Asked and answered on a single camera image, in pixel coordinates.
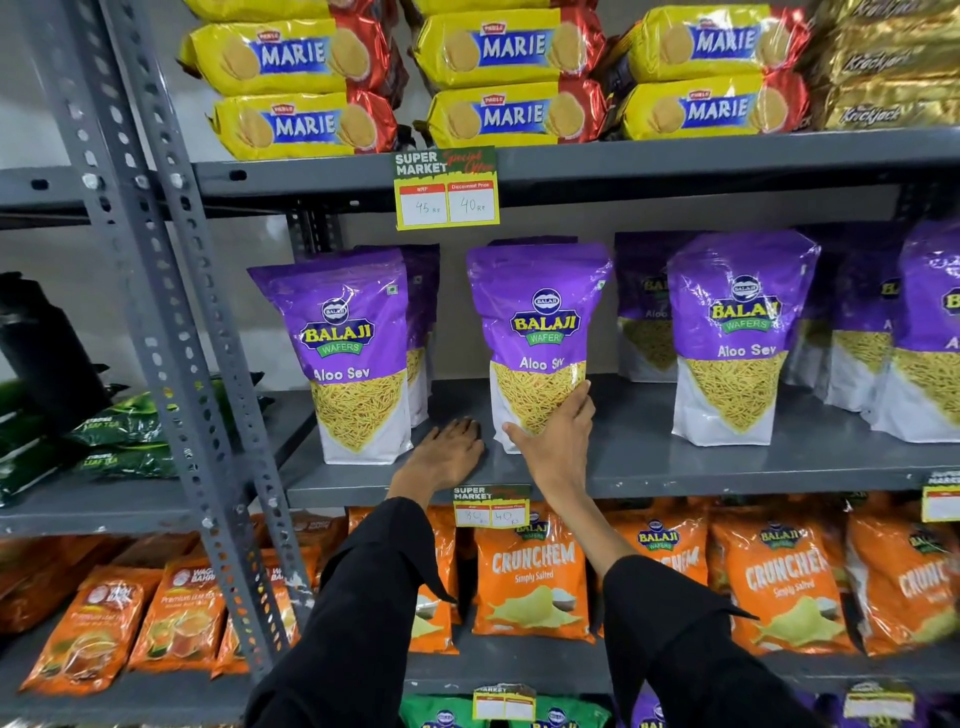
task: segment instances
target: wall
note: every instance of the wall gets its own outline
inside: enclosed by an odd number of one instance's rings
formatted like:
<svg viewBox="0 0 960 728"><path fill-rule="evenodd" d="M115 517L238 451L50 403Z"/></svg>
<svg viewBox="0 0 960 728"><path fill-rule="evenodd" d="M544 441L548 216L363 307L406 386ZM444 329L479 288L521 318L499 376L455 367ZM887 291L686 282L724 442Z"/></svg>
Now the wall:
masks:
<svg viewBox="0 0 960 728"><path fill-rule="evenodd" d="M216 98L200 81L180 71L175 55L184 33L197 22L176 0L144 2L149 7L161 54L161 64L177 108L180 124L195 161L228 159L204 115ZM600 0L599 14L608 34L626 30L653 3ZM31 64L23 29L12 0L0 0L0 42L8 61L0 74L0 167L45 166L67 163L56 125L50 115ZM396 32L402 49L409 32ZM413 63L401 123L423 118L429 96ZM757 229L850 219L889 218L896 199L893 187L757 193L581 206L509 208L501 226L456 231L404 232L394 229L390 214L345 216L348 245L396 242L440 243L443 251L437 371L440 377L485 376L488 351L479 320L473 312L464 270L464 255L493 237L539 233L576 233L581 240L611 244L618 230ZM252 368L267 372L264 386L272 389L306 385L279 316L260 296L246 274L253 265L292 260L282 217L241 218L211 222L220 267L227 282L234 315L241 329ZM91 357L112 367L112 379L143 381L126 332L121 301L113 274L97 255L90 227L0 232L0 270L18 270L39 280L48 297L66 310ZM615 368L615 286L608 286L590 327L589 367L607 372ZM11 370L0 358L0 379Z"/></svg>

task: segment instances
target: black sleeve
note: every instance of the black sleeve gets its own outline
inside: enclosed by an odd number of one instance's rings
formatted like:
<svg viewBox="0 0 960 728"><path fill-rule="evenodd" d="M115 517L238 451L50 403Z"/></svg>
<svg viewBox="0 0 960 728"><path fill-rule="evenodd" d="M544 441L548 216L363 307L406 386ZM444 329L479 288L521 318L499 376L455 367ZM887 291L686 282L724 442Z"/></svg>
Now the black sleeve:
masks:
<svg viewBox="0 0 960 728"><path fill-rule="evenodd" d="M394 728L424 583L453 601L423 509L385 500L327 563L300 642L253 690L245 725Z"/></svg>
<svg viewBox="0 0 960 728"><path fill-rule="evenodd" d="M733 643L730 616L752 616L728 599L640 555L617 561L603 592L607 660L625 725L644 680L670 728L821 725Z"/></svg>

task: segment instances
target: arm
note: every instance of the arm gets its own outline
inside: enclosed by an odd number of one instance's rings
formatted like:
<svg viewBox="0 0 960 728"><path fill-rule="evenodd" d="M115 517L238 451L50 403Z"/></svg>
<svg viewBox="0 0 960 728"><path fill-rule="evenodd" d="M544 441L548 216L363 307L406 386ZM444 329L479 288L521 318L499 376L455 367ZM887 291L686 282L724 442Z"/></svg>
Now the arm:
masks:
<svg viewBox="0 0 960 728"><path fill-rule="evenodd" d="M644 681L671 728L814 728L819 721L783 682L730 639L728 599L638 555L587 495L587 444L595 407L582 383L543 433L504 429L526 458L547 502L573 531L604 582L604 631L623 722Z"/></svg>
<svg viewBox="0 0 960 728"><path fill-rule="evenodd" d="M478 426L433 429L396 472L387 499L349 535L324 569L322 589L300 642L254 689L253 728L393 728L407 649L426 584L452 601L437 574L424 509L435 492L473 470Z"/></svg>

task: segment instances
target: person's left hand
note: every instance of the person's left hand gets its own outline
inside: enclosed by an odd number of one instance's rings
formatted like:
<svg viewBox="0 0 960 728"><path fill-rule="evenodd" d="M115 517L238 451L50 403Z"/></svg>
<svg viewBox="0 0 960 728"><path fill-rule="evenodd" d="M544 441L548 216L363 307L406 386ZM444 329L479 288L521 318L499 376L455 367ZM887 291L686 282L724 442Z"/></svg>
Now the person's left hand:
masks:
<svg viewBox="0 0 960 728"><path fill-rule="evenodd" d="M483 454L480 424L470 418L434 427L390 483L387 497L408 497L426 508L437 491L464 481Z"/></svg>

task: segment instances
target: black object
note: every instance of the black object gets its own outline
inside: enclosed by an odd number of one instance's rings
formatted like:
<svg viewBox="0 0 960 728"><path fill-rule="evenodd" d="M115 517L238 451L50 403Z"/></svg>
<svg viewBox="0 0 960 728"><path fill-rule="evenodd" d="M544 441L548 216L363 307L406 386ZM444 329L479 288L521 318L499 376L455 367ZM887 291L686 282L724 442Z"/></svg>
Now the black object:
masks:
<svg viewBox="0 0 960 728"><path fill-rule="evenodd" d="M0 274L0 351L53 431L69 432L109 407L70 321L20 273Z"/></svg>

